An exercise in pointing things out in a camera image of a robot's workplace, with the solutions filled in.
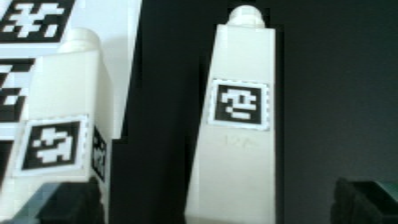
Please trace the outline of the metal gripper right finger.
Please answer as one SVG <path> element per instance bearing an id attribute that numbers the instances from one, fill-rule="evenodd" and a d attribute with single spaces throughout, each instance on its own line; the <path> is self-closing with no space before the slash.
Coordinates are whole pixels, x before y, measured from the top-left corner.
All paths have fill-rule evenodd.
<path id="1" fill-rule="evenodd" d="M 398 181 L 337 179 L 330 224 L 398 224 Z"/>

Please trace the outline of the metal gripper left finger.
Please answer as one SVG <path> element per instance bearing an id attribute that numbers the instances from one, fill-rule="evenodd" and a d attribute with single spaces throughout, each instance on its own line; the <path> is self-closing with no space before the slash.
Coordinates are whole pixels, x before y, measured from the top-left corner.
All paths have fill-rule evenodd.
<path id="1" fill-rule="evenodd" d="M 97 182 L 46 183 L 30 197 L 10 224 L 104 224 Z"/>

